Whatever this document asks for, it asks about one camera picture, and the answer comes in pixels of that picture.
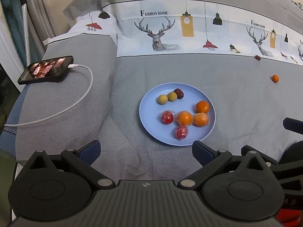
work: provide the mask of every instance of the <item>blue plate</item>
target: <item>blue plate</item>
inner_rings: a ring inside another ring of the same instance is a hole
[[[161,105],[157,102],[159,95],[167,95],[175,89],[181,89],[184,93],[182,99],[176,99],[174,102],[168,101]],[[204,127],[198,127],[192,124],[188,126],[188,135],[182,140],[178,140],[175,136],[175,130],[178,123],[175,120],[175,115],[179,111],[189,111],[192,115],[195,114],[195,106],[199,101],[205,100],[209,103],[209,123]],[[173,110],[174,121],[166,125],[161,119],[161,113],[165,110]],[[192,145],[195,140],[202,141],[213,130],[216,122],[216,113],[210,99],[197,88],[184,83],[165,83],[152,88],[142,98],[139,106],[139,116],[142,125],[157,140],[173,146],[188,146]]]

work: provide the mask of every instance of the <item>triangular hole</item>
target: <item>triangular hole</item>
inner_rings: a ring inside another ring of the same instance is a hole
[[[248,169],[254,169],[254,170],[260,170],[263,171],[262,166],[260,165],[260,163],[258,162],[256,157],[253,157],[250,159],[248,165],[247,165]]]
[[[281,183],[281,186],[283,189],[288,189],[288,190],[297,190],[297,191],[302,190],[300,180],[296,180],[288,183]]]
[[[31,165],[30,169],[46,168],[47,165],[42,156],[38,156],[34,163]]]

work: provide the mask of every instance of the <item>deer head illustration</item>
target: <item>deer head illustration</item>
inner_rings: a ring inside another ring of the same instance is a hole
[[[299,56],[300,56],[300,59],[303,61],[303,53],[301,53],[301,45],[298,46],[298,50],[299,50]]]
[[[176,20],[174,20],[174,22],[171,24],[171,21],[166,16],[165,16],[165,18],[168,20],[169,24],[167,25],[167,27],[165,27],[164,24],[162,23],[162,28],[159,30],[159,32],[157,34],[153,33],[148,28],[148,24],[146,24],[145,28],[142,26],[142,21],[144,20],[144,18],[139,22],[139,26],[137,26],[136,22],[134,22],[134,24],[140,31],[146,32],[149,37],[152,37],[152,40],[153,40],[152,47],[153,47],[154,51],[171,51],[171,50],[180,49],[180,46],[177,44],[163,44],[161,42],[160,37],[164,36],[165,31],[171,29],[176,21]]]
[[[254,43],[258,46],[258,48],[259,48],[261,54],[262,54],[262,55],[265,55],[265,56],[273,57],[274,55],[273,55],[271,52],[266,51],[266,50],[264,50],[264,49],[261,47],[262,42],[267,38],[268,33],[266,34],[265,31],[263,30],[263,31],[264,31],[264,36],[261,34],[260,40],[257,41],[257,39],[256,39],[256,37],[255,37],[255,33],[253,32],[253,33],[251,34],[251,31],[250,31],[251,29],[252,29],[252,27],[249,28],[249,29],[246,28],[247,33],[248,33],[248,34],[250,35],[250,37],[254,40]]]

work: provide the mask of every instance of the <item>teal curtain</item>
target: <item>teal curtain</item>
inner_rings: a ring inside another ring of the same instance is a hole
[[[23,31],[23,19],[20,0],[0,0],[3,13],[13,42],[24,67],[26,67],[25,40]],[[31,62],[41,60],[38,50],[33,43],[31,35],[29,35],[29,44],[31,50]]]

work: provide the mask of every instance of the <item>orange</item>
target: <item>orange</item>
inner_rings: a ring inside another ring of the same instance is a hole
[[[209,122],[209,118],[206,113],[195,114],[192,118],[192,121],[197,126],[205,126]]]
[[[274,83],[277,83],[277,82],[279,82],[279,76],[278,75],[273,75],[272,76],[272,81],[274,82]]]
[[[181,111],[177,114],[177,122],[181,126],[188,126],[192,124],[192,115],[188,111]]]
[[[209,103],[207,101],[199,101],[196,104],[196,113],[207,113],[209,111]]]

